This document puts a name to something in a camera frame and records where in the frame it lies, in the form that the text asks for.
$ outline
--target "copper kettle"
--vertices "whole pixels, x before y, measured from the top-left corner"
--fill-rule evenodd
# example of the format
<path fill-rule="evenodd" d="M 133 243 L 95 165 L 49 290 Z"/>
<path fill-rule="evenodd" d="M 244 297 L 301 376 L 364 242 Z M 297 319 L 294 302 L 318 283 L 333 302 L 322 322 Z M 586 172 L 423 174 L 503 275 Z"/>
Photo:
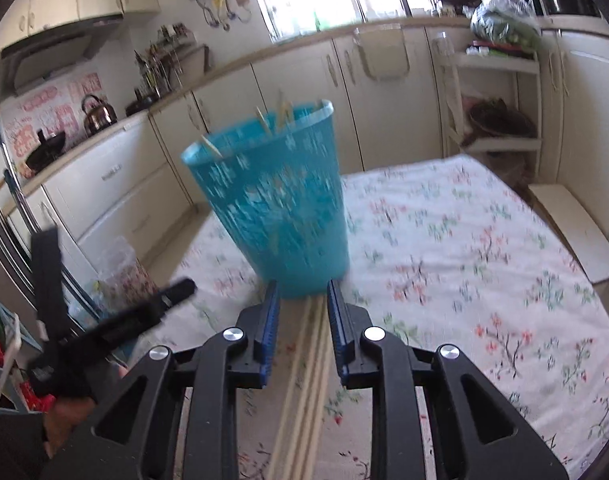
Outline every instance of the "copper kettle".
<path fill-rule="evenodd" d="M 87 101 L 95 99 L 96 105 L 87 111 Z M 94 94 L 87 94 L 82 99 L 82 111 L 86 114 L 84 118 L 84 129 L 92 136 L 98 132 L 116 124 L 118 122 L 118 116 L 116 115 L 115 109 L 107 102 L 103 101 Z"/>

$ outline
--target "white tablecloth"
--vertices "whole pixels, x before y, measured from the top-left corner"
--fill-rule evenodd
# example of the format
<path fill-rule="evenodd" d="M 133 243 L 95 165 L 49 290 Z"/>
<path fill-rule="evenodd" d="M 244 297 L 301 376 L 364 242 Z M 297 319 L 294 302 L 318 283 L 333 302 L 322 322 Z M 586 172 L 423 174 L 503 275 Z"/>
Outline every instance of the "white tablecloth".
<path fill-rule="evenodd" d="M 347 176 L 344 196 L 345 300 L 408 344 L 459 346 L 578 478 L 609 437 L 609 318 L 553 232 L 466 156 Z M 138 355 L 200 345 L 259 299 L 260 280 L 213 215 L 183 276 L 197 294 L 141 338 Z M 261 478 L 270 458 L 300 313 L 283 304 L 269 387 L 238 393 L 241 478 Z M 333 370 L 328 396 L 315 478 L 366 479 L 370 393 L 342 389 Z"/>

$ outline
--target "blue plastic bucket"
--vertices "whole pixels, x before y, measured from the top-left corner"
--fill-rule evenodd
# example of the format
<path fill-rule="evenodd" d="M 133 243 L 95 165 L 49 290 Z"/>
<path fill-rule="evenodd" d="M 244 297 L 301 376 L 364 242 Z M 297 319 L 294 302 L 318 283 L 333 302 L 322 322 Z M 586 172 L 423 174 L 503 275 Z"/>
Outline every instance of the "blue plastic bucket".
<path fill-rule="evenodd" d="M 198 142 L 182 154 L 249 264 L 287 298 L 324 291 L 349 261 L 333 105 L 299 106 L 294 118 L 273 135 L 257 119 L 210 135 L 222 158 Z"/>

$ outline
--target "range hood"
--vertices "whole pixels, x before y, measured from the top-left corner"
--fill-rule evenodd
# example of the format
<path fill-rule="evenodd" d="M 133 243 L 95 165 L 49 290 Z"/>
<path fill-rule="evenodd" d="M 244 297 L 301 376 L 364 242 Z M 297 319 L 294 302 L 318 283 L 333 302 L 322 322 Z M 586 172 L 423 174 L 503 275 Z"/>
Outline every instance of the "range hood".
<path fill-rule="evenodd" d="M 91 59 L 122 21 L 122 14 L 81 20 L 9 45 L 0 52 L 0 102 Z"/>

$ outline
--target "floor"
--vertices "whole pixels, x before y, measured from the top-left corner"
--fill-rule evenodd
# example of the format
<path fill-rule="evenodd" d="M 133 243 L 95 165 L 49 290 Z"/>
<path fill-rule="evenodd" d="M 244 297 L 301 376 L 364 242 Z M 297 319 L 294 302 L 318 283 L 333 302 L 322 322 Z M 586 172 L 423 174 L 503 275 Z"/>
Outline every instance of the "floor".
<path fill-rule="evenodd" d="M 196 212 L 178 235 L 169 242 L 165 250 L 146 266 L 156 285 L 163 287 L 169 284 L 171 276 L 178 268 L 209 213 L 209 210 Z"/>

